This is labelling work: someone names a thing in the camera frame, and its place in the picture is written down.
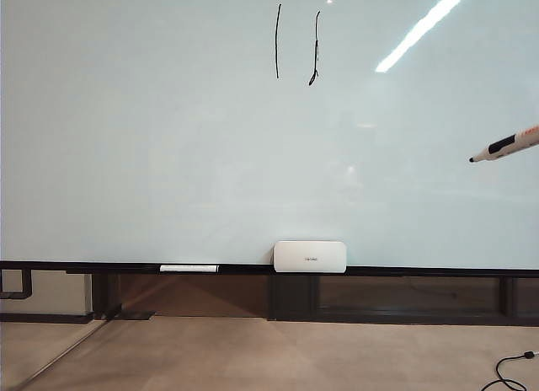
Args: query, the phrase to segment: white marker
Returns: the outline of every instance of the white marker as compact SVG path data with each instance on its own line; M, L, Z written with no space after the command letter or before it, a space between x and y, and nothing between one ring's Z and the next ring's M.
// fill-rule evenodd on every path
M470 158L470 162L479 162L484 159L492 161L536 144L539 144L539 126L533 126L503 140L499 140L494 144L490 144L475 157Z

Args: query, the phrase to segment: cable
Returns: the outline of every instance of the cable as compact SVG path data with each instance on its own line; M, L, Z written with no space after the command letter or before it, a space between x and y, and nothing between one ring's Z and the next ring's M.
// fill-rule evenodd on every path
M279 57L277 51L277 35L279 34L279 17L280 17L280 3L279 11L277 12L277 21L275 22L275 72L277 72L277 79L279 79Z
M311 80L309 81L309 86L312 85L316 77L318 76L318 70L317 70L317 64L318 64L318 16L320 15L320 11L317 13L317 18L315 21L315 28L314 28L314 72L312 73Z
M495 371L496 371L496 376L498 376L498 379L491 381L490 383L485 385L483 388L481 388L481 391L485 391L487 388L497 383L502 383L505 387L511 389L512 391L527 391L528 388L526 388L526 386L523 383L519 383L516 380L502 376L501 373L499 372L499 367L501 366L503 362L507 362L509 360L533 359L537 355L539 355L539 352L527 351L519 356L504 357L498 363L496 363Z

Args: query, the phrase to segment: floor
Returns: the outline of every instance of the floor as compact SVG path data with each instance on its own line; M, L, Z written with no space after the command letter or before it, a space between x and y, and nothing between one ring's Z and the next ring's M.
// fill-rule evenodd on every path
M2 391L22 383L99 325L0 324Z
M4 371L39 351L6 341ZM534 349L539 328L160 316L107 324L25 390L479 390L500 357ZM539 358L504 373L537 388Z

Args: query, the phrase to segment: black frame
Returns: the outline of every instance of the black frame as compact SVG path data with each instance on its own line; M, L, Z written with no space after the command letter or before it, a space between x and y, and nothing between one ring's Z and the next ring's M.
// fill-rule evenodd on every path
M3 290L2 269L0 269L0 299L2 300L25 300L32 295L32 270L22 269L20 280L23 284L21 292L5 292Z
M453 277L479 277L451 275ZM495 326L539 326L537 313L517 313L518 278L491 276L499 280L499 312L426 313L425 311L360 311L320 308L320 276L270 277L269 319L282 321L343 322L357 324L454 324Z
M64 270L75 274L161 274L161 275L268 275L268 276L433 276L433 277L539 277L539 270L526 269L452 269L420 267L348 266L344 273L277 273L273 265L219 265L217 273L161 272L165 263L93 263L0 261L0 270Z

